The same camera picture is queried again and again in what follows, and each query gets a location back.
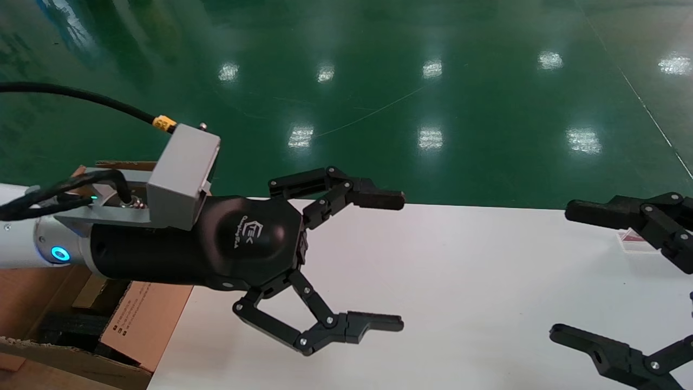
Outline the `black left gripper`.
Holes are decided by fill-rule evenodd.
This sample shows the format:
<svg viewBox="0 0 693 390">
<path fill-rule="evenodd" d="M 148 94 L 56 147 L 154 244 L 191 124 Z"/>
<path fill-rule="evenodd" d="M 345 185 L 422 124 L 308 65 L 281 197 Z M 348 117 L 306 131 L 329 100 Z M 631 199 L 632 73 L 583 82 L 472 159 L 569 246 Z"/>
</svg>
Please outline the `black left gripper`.
<svg viewBox="0 0 693 390">
<path fill-rule="evenodd" d="M 275 178 L 268 188 L 268 200 L 209 197 L 189 231 L 96 224 L 90 235 L 94 269 L 114 280 L 249 290 L 233 312 L 306 357 L 330 343 L 359 344 L 369 330 L 402 331 L 401 316 L 334 313 L 301 271 L 287 272 L 298 266 L 303 224 L 313 230 L 350 204 L 398 211 L 406 204 L 404 193 L 378 188 L 373 180 L 349 176 L 335 166 Z M 317 194 L 302 210 L 303 221 L 287 202 Z M 292 286 L 315 317 L 309 330 L 299 331 L 257 308 L 264 298 L 258 289 L 277 277 Z"/>
</svg>

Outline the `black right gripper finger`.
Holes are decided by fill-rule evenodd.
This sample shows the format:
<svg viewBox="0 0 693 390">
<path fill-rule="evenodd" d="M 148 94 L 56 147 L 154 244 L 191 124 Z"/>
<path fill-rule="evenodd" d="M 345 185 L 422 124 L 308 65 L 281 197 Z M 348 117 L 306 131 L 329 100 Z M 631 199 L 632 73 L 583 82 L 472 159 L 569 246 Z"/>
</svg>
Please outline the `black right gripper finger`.
<svg viewBox="0 0 693 390">
<path fill-rule="evenodd" d="M 685 274 L 692 274 L 692 199 L 669 192 L 658 197 L 615 196 L 606 203 L 572 200 L 565 218 L 615 230 L 631 229 Z"/>
<path fill-rule="evenodd" d="M 651 355 L 565 324 L 552 326 L 550 340 L 586 353 L 599 375 L 636 389 L 681 389 L 671 371 L 692 361 L 691 335 Z"/>
</svg>

